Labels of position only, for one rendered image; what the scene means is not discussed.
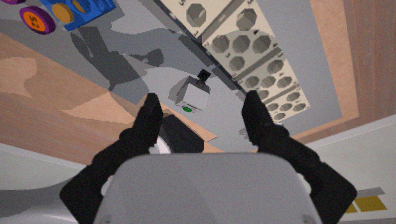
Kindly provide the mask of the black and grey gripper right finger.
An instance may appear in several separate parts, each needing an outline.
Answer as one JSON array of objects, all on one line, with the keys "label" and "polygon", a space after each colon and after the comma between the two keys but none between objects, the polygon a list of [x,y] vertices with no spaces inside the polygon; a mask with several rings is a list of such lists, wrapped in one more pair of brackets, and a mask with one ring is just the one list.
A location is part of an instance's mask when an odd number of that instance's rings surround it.
[{"label": "black and grey gripper right finger", "polygon": [[241,114],[250,142],[259,153],[286,159],[310,185],[309,195],[322,224],[337,224],[357,197],[356,188],[321,162],[314,150],[291,138],[285,127],[275,125],[263,104],[256,90],[247,92]]}]

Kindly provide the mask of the beige bucket adapter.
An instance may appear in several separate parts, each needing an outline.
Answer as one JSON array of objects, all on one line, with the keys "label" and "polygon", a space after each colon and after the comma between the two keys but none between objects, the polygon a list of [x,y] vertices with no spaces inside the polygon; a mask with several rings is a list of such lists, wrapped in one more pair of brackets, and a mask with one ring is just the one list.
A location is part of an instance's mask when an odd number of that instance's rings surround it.
[{"label": "beige bucket adapter", "polygon": [[235,78],[279,43],[256,0],[231,0],[202,32],[202,45]]},{"label": "beige bucket adapter", "polygon": [[196,38],[230,1],[231,0],[161,0],[161,2]]},{"label": "beige bucket adapter", "polygon": [[274,123],[311,108],[298,83],[263,103],[266,105]]},{"label": "beige bucket adapter", "polygon": [[257,90],[262,102],[298,83],[279,47],[237,75],[236,80],[246,92]]}]

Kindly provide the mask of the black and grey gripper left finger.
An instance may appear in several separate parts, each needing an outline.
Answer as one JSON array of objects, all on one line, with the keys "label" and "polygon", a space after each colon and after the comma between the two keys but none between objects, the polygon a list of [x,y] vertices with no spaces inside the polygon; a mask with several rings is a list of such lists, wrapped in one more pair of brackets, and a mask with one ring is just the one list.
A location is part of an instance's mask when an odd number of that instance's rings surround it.
[{"label": "black and grey gripper left finger", "polygon": [[61,189],[60,199],[79,224],[94,223],[104,197],[101,189],[124,161],[151,154],[148,149],[157,143],[162,119],[157,94],[148,93],[132,128],[123,130],[119,140],[97,153],[92,163]]}]

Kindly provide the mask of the blue tube rack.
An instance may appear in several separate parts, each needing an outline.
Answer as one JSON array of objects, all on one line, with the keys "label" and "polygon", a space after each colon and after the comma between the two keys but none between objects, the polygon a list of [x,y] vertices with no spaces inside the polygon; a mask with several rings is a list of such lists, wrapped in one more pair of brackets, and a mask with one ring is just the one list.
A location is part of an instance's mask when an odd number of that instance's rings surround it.
[{"label": "blue tube rack", "polygon": [[40,1],[44,6],[61,2],[69,7],[69,9],[74,14],[74,21],[72,23],[63,26],[68,32],[82,26],[83,24],[85,25],[85,23],[87,22],[89,23],[92,20],[117,8],[112,0],[76,0],[79,3],[79,5],[83,8],[83,10],[86,12],[85,14],[76,8],[76,6],[72,3],[72,0],[40,0]]}]

